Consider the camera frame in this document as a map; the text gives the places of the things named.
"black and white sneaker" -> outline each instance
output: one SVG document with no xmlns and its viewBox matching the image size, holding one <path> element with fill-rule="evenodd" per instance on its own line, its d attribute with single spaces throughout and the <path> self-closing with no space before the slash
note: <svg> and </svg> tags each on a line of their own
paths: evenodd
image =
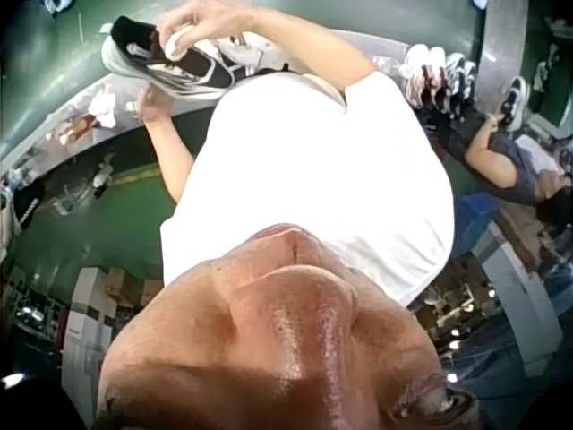
<svg viewBox="0 0 573 430">
<path fill-rule="evenodd" d="M 507 132 L 515 132 L 523 124 L 523 115 L 529 101 L 529 86 L 525 79 L 518 76 L 513 79 L 508 94 L 501 103 L 501 113 L 505 116 L 500 125 Z"/>
<path fill-rule="evenodd" d="M 451 94 L 449 97 L 449 112 L 454 118 L 462 117 L 464 100 L 466 99 L 466 58 L 463 54 L 450 54 L 446 58 L 446 71 L 449 76 Z"/>
<path fill-rule="evenodd" d="M 430 49 L 430 59 L 436 86 L 432 92 L 433 105 L 440 113 L 446 114 L 449 112 L 449 96 L 451 95 L 449 76 L 446 70 L 446 51 L 443 47 L 433 47 Z"/>
<path fill-rule="evenodd" d="M 465 88 L 464 88 L 464 106 L 469 108 L 475 103 L 475 79 L 477 78 L 477 65 L 473 61 L 466 60 L 466 66 L 464 67 L 464 75 L 466 77 Z"/>
<path fill-rule="evenodd" d="M 219 99 L 245 77 L 245 67 L 231 61 L 205 40 L 179 61 L 169 61 L 155 26 L 124 16 L 115 20 L 101 48 L 109 72 L 151 81 L 174 99 Z"/>
</svg>

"hand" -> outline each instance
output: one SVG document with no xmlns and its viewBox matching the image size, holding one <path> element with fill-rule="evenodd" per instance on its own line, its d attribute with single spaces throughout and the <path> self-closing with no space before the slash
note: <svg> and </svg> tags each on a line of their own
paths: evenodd
<svg viewBox="0 0 573 430">
<path fill-rule="evenodd" d="M 158 24 L 159 43 L 165 49 L 169 38 L 183 27 L 194 25 L 176 43 L 175 55 L 205 39 L 238 36 L 252 30 L 256 22 L 255 9 L 241 4 L 216 0 L 190 1 L 168 13 Z"/>
<path fill-rule="evenodd" d="M 136 109 L 145 125 L 153 125 L 171 118 L 173 99 L 153 84 L 141 89 Z"/>
</svg>

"ceiling light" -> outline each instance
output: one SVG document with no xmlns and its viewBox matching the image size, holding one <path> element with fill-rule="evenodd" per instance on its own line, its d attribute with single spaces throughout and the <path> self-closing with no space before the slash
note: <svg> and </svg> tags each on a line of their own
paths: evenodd
<svg viewBox="0 0 573 430">
<path fill-rule="evenodd" d="M 20 383 L 20 381 L 24 379 L 24 376 L 25 374 L 9 374 L 8 376 L 5 376 L 4 378 L 0 379 L 0 381 L 4 383 L 4 389 L 8 390 L 17 383 Z"/>
</svg>

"man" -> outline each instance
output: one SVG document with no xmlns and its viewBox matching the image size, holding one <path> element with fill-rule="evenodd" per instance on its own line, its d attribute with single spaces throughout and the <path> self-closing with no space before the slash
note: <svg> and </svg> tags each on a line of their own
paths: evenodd
<svg viewBox="0 0 573 430">
<path fill-rule="evenodd" d="M 511 88 L 524 85 L 523 78 L 516 78 Z M 488 116 L 469 107 L 464 122 L 440 114 L 430 122 L 438 144 L 479 176 L 493 195 L 535 207 L 541 222 L 562 232 L 573 222 L 571 178 L 533 139 L 524 135 L 514 141 L 502 132 L 508 119 L 501 107 L 507 105 L 504 100 L 498 112 Z"/>
<path fill-rule="evenodd" d="M 404 308 L 447 261 L 453 214 L 449 181 L 398 87 L 293 16 L 189 3 L 159 24 L 162 47 L 189 23 L 178 49 L 252 31 L 321 80 L 240 83 L 196 162 L 171 100 L 142 94 L 178 205 L 161 228 L 166 287 L 107 353 L 98 426 L 478 428 L 475 398 L 446 386 Z"/>
</svg>

